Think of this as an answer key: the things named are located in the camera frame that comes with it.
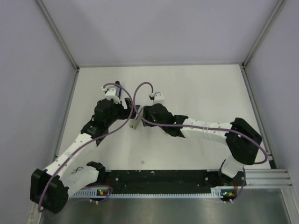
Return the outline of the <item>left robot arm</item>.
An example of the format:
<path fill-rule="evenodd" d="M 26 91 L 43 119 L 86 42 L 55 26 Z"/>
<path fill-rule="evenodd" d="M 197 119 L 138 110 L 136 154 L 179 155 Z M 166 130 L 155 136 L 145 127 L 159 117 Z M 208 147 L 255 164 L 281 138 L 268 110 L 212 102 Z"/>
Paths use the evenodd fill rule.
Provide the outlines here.
<path fill-rule="evenodd" d="M 123 120 L 128 123 L 134 116 L 131 97 L 125 99 L 124 107 L 118 97 L 100 100 L 92 118 L 83 126 L 71 145 L 50 165 L 36 169 L 31 175 L 30 200 L 37 210 L 59 213 L 69 198 L 89 184 L 105 182 L 105 168 L 100 162 L 87 159 L 105 137 L 119 131 L 124 125 L 109 131 L 110 126 Z"/>

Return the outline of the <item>blue stapler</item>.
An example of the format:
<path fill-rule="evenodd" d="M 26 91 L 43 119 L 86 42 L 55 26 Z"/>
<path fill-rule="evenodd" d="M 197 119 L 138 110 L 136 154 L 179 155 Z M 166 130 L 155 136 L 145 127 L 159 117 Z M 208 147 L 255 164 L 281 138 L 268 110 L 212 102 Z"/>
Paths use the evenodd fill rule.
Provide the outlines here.
<path fill-rule="evenodd" d="M 117 96 L 118 98 L 121 98 L 121 92 L 122 92 L 122 88 L 121 88 L 121 84 L 120 81 L 115 81 L 115 84 L 117 84 L 116 90 L 117 90 Z"/>

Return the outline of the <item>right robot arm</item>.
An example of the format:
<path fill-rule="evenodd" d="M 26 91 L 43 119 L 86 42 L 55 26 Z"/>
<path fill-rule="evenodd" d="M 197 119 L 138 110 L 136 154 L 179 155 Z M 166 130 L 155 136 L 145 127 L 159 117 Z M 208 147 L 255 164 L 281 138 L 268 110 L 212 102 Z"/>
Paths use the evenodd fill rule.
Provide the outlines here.
<path fill-rule="evenodd" d="M 222 184 L 230 184 L 239 170 L 256 162 L 262 137 L 242 118 L 226 123 L 200 121 L 173 115 L 162 104 L 144 106 L 142 117 L 144 126 L 157 126 L 172 137 L 199 138 L 227 145 L 230 155 L 218 173 Z"/>

